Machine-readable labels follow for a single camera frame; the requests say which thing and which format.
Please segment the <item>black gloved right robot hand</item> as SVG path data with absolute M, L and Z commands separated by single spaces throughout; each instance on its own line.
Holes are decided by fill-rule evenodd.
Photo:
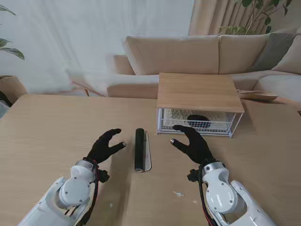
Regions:
M 188 155 L 193 162 L 199 165 L 204 165 L 207 162 L 216 162 L 207 142 L 194 128 L 185 127 L 183 125 L 174 125 L 173 129 L 183 132 L 188 138 L 189 144 L 185 145 L 176 139 L 171 139 L 170 143 L 178 150 Z

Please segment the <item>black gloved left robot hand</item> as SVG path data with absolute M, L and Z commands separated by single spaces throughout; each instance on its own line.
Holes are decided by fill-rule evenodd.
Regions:
M 109 147 L 110 140 L 114 135 L 119 133 L 121 133 L 121 129 L 111 129 L 103 133 L 93 144 L 91 151 L 87 155 L 87 158 L 92 159 L 97 163 L 101 163 L 107 160 L 113 154 L 125 148 L 127 145 L 125 142 L 120 142 Z

